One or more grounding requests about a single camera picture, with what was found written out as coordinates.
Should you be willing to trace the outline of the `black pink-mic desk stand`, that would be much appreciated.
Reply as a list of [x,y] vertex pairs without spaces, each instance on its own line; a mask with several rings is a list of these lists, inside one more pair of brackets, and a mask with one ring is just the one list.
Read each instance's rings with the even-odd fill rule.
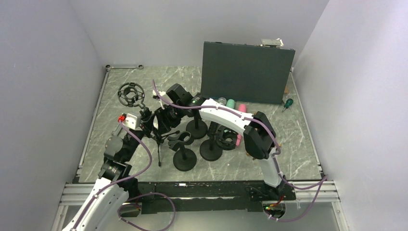
[[198,140],[206,136],[208,126],[202,119],[195,117],[186,125],[186,131],[189,132],[195,140]]

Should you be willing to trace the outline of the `black clip desk stand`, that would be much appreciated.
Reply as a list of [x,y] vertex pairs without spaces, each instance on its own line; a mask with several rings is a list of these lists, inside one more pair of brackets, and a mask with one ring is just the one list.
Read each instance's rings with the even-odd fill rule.
[[192,149],[186,146],[194,142],[194,137],[190,132],[184,131],[176,136],[167,138],[169,148],[175,151],[173,156],[173,165],[179,171],[190,171],[197,163],[197,156]]

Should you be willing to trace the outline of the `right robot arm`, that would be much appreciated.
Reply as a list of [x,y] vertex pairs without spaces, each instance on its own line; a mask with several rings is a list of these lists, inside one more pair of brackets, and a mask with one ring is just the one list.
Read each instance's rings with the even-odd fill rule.
[[276,140],[276,135],[272,133],[269,121],[261,120],[262,112],[254,115],[240,112],[223,106],[213,99],[204,100],[201,105],[195,106],[176,105],[159,93],[154,80],[152,86],[159,99],[170,106],[182,110],[197,110],[202,119],[216,122],[240,134],[244,139],[246,152],[259,160],[266,184],[266,196],[271,200],[276,200],[283,195],[284,188],[281,183],[284,178],[276,160],[276,156],[281,154],[281,148]]

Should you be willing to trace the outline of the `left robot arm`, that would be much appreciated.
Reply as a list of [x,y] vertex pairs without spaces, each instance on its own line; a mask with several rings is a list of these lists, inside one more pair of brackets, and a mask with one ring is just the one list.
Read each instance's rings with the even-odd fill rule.
[[144,173],[152,164],[150,151],[148,165],[140,172],[130,175],[132,158],[137,147],[144,145],[143,137],[149,136],[153,124],[151,116],[122,114],[118,128],[105,143],[104,163],[98,178],[80,207],[79,211],[64,227],[65,231],[102,231],[106,222],[125,202],[134,201],[139,195],[137,176]]

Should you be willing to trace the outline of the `black tripod shock-mount stand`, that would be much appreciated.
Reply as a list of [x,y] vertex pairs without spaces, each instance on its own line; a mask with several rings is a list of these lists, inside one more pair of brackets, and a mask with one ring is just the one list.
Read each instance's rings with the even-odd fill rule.
[[[154,112],[152,112],[144,104],[145,92],[144,92],[144,89],[142,88],[142,86],[137,84],[137,83],[134,83],[134,82],[124,83],[123,85],[121,85],[119,87],[118,92],[117,92],[117,96],[118,96],[119,102],[122,105],[124,105],[126,107],[131,107],[131,108],[132,107],[139,107],[141,109],[140,114],[141,113],[152,113],[152,114],[154,114]],[[166,104],[162,103],[160,107],[164,108],[164,106],[169,106],[169,105],[166,105]],[[166,134],[159,134],[157,132],[158,122],[157,122],[156,116],[154,118],[153,125],[154,125],[154,133],[155,133],[155,137],[156,137],[153,140],[155,140],[157,146],[159,147],[161,144],[164,143],[165,138],[172,135],[172,133],[168,132]]]

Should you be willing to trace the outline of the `mint green microphone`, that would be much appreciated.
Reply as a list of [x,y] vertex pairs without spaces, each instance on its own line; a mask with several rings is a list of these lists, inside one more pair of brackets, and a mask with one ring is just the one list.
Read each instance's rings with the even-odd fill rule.
[[226,103],[226,106],[228,108],[234,109],[235,108],[235,101],[233,99],[228,99],[227,103]]

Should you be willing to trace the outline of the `pink microphone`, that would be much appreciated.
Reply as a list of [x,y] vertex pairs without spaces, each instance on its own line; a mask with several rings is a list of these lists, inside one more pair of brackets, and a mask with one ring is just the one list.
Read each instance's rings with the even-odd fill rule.
[[[246,109],[245,104],[243,104],[243,103],[239,104],[238,111],[246,113],[246,110],[247,109]],[[240,145],[241,141],[242,141],[242,135],[238,134],[237,135],[237,140],[236,140],[236,147],[238,147]]]

